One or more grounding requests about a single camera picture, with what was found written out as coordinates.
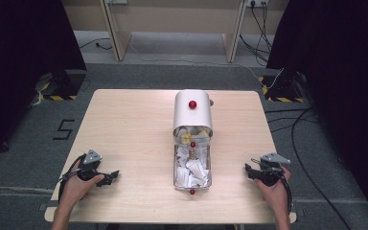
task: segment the red ball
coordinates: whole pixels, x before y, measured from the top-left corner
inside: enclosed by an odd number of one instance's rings
[[[196,101],[190,101],[188,103],[188,106],[191,108],[191,109],[195,109],[196,108]]]

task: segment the power outlet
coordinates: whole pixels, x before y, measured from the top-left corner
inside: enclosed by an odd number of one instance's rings
[[[262,8],[264,5],[267,6],[268,0],[247,0],[246,7],[252,7],[252,1],[255,1],[255,8]]]

